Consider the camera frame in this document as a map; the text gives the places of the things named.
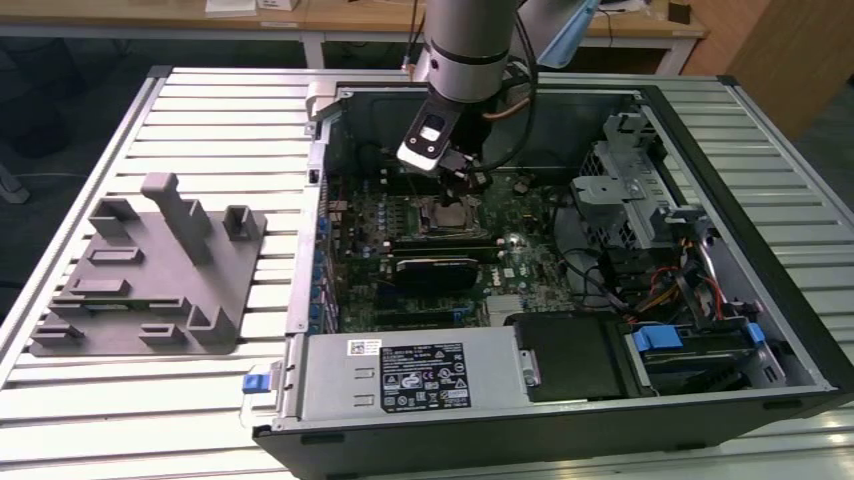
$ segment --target blue latch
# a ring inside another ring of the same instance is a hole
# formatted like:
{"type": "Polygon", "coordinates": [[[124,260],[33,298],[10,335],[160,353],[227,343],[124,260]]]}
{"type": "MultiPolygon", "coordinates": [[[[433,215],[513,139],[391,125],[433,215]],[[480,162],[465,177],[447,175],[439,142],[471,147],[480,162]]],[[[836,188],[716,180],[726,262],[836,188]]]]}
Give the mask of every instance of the blue latch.
{"type": "Polygon", "coordinates": [[[640,329],[631,334],[631,337],[639,352],[662,348],[682,348],[679,332],[676,331],[676,327],[671,325],[640,327],[640,329]]]}
{"type": "Polygon", "coordinates": [[[243,376],[243,393],[267,393],[269,392],[269,374],[268,373],[247,373],[243,376]]]}
{"type": "Polygon", "coordinates": [[[747,333],[750,334],[750,339],[752,340],[754,345],[764,343],[764,332],[762,331],[762,327],[759,327],[758,323],[747,324],[747,333]]]}

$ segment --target wooden table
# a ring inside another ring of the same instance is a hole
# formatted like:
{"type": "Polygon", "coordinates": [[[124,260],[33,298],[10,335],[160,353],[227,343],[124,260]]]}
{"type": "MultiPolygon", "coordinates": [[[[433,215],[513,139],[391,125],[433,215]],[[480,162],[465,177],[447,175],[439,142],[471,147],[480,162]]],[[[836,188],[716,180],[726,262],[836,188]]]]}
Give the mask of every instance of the wooden table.
{"type": "MultiPolygon", "coordinates": [[[[328,41],[405,42],[409,0],[303,0],[292,12],[260,10],[257,16],[205,18],[205,0],[0,0],[0,35],[203,40],[296,40],[309,68],[324,68],[328,41]]],[[[591,24],[584,47],[666,50],[660,74],[679,74],[696,40],[694,21],[666,20],[667,0],[652,11],[604,17],[591,24]]]]}

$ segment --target motherboard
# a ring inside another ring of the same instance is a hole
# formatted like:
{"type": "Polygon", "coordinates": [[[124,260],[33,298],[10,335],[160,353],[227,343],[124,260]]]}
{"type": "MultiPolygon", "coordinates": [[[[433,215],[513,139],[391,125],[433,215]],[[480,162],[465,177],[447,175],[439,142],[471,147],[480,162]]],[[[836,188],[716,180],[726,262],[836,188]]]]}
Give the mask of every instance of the motherboard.
{"type": "Polygon", "coordinates": [[[339,331],[480,327],[512,313],[571,309],[551,235],[566,192],[495,174],[481,194],[443,206],[424,180],[383,171],[329,184],[339,331]],[[436,262],[453,263],[449,276],[431,277],[425,263],[436,262]],[[448,291],[456,281],[464,287],[448,291]]]}

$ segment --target sticker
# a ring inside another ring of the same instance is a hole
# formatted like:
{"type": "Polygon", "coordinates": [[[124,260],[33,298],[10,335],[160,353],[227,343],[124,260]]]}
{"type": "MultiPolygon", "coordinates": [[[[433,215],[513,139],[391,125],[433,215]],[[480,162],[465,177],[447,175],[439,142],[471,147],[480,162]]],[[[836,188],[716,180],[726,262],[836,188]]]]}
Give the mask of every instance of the sticker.
{"type": "Polygon", "coordinates": [[[351,357],[379,355],[383,341],[376,340],[347,340],[347,355],[351,357]]]}
{"type": "Polygon", "coordinates": [[[261,27],[269,28],[296,28],[297,26],[293,22],[261,22],[261,27]]]}
{"type": "MultiPolygon", "coordinates": [[[[379,348],[379,340],[360,341],[377,342],[379,348]]],[[[379,351],[385,413],[471,407],[461,343],[381,347],[379,351]]]]}

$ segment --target table leg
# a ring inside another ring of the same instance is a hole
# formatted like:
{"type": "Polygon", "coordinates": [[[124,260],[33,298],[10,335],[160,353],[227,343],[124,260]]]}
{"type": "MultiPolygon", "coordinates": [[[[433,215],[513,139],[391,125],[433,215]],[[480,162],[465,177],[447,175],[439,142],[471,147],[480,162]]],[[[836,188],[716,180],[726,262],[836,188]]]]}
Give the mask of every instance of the table leg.
{"type": "Polygon", "coordinates": [[[323,32],[303,32],[301,42],[303,50],[305,52],[305,64],[308,68],[321,70],[325,68],[325,62],[323,60],[323,42],[325,36],[323,32]]]}
{"type": "Polygon", "coordinates": [[[658,75],[679,75],[682,73],[682,67],[684,67],[684,63],[688,61],[688,57],[694,51],[694,45],[696,45],[695,38],[672,40],[672,46],[670,50],[667,50],[667,53],[664,53],[662,63],[658,65],[658,71],[655,72],[658,75]]]}

